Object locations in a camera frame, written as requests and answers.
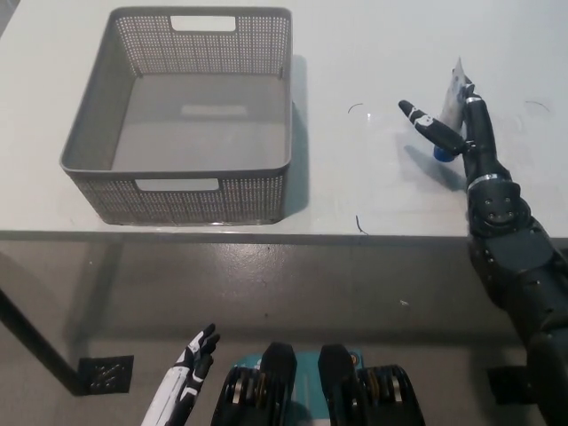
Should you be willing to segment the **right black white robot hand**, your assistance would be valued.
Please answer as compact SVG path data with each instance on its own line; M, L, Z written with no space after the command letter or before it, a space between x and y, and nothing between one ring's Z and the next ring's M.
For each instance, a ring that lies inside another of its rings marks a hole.
M476 93L474 83L460 90L458 121L465 127L461 134L439 119L423 112L407 100L398 103L399 109L414 129L434 147L463 160L467 185L512 185L510 172L500 163L492 121L484 99Z

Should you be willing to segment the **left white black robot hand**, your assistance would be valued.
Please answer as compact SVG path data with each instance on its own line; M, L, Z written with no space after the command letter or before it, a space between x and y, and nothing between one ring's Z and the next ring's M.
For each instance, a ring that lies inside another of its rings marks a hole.
M183 349L154 394L142 426L184 426L213 365L220 335L209 324Z

